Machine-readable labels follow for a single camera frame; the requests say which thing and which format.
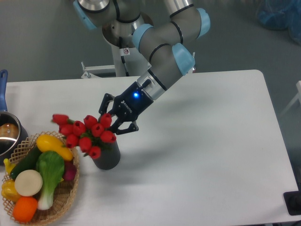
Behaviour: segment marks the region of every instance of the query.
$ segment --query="red tulip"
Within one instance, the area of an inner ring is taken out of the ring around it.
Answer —
[[[76,136],[80,136],[82,133],[84,133],[86,131],[86,126],[84,123],[82,123],[81,121],[75,121],[73,124],[73,133]]]
[[[112,117],[111,117],[111,115],[109,113],[104,114],[102,117],[100,117],[100,123],[105,128],[110,127],[111,123],[112,123]]]
[[[65,136],[68,136],[71,133],[73,133],[73,125],[71,125],[71,124],[62,125],[62,126],[60,126],[60,129],[58,130],[58,132]]]
[[[73,133],[68,135],[66,138],[66,146],[67,148],[73,148],[76,147],[79,143],[79,138],[74,135]]]
[[[100,135],[100,139],[105,143],[114,143],[116,136],[111,131],[106,130]]]
[[[88,137],[79,139],[79,147],[82,152],[88,153],[92,147],[92,141]]]
[[[94,126],[97,123],[98,123],[97,118],[93,117],[92,115],[87,115],[84,118],[84,124],[87,129],[91,129],[92,126]]]
[[[97,159],[101,156],[101,149],[100,147],[97,146],[93,146],[90,151],[89,151],[89,155],[91,156],[92,159]]]
[[[104,127],[100,123],[95,124],[91,128],[91,132],[94,137],[99,137],[104,132]]]
[[[53,114],[52,122],[55,122],[59,126],[67,124],[67,120],[69,119],[68,115],[65,114]]]

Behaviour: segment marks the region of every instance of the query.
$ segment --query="blue object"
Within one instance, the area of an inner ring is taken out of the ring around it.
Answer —
[[[289,15],[295,3],[296,0],[263,0],[256,17],[267,29],[284,30],[289,25]]]
[[[88,30],[94,30],[97,27],[91,22],[91,20],[87,17],[87,15],[85,14],[85,12],[82,10],[82,8],[79,6],[77,1],[74,1],[73,6],[75,8],[75,11],[77,12],[80,20],[83,22],[83,24],[85,25],[85,27]]]
[[[201,31],[199,33],[199,37],[201,37],[202,35],[206,34],[209,29],[210,29],[210,18],[209,15],[206,13],[206,11],[203,8],[197,8],[199,14],[201,15],[201,21],[202,21],[202,25],[201,25]]]
[[[138,97],[139,97],[139,93],[135,92],[135,93],[133,94],[133,96],[134,96],[134,98],[138,98]]]
[[[0,112],[7,112],[8,107],[5,101],[6,83],[8,81],[7,70],[0,71]]]
[[[140,27],[138,27],[135,30],[135,32],[133,34],[132,42],[135,45],[135,47],[138,49],[138,51],[139,51],[139,45],[140,45],[140,40],[141,40],[142,36],[146,32],[146,30],[151,27],[153,27],[153,26],[150,24],[142,24]]]
[[[196,63],[190,52],[180,43],[175,44],[172,47],[173,55],[175,61],[180,69],[182,75],[186,73],[194,66]]]
[[[290,37],[301,44],[301,0],[297,0],[294,9],[291,11],[288,31]]]

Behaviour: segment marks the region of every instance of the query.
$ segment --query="blue pot handle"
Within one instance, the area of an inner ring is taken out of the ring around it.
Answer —
[[[2,70],[0,72],[0,112],[8,111],[8,107],[5,101],[5,91],[6,91],[7,81],[8,81],[8,72],[7,70]]]

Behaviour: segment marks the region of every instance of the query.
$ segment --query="saucepan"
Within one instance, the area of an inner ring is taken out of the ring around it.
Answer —
[[[18,144],[28,137],[18,118],[8,112],[5,100],[7,80],[7,70],[0,71],[0,165],[4,165],[3,160],[9,159]]]

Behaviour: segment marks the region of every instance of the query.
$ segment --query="bouquet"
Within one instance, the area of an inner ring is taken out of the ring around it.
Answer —
[[[116,141],[116,136],[108,130],[112,123],[109,113],[99,120],[87,115],[84,122],[74,121],[65,114],[54,114],[52,122],[58,124],[59,133],[64,135],[67,148],[79,146],[84,156],[97,159],[101,156],[102,148],[108,149],[109,144]]]

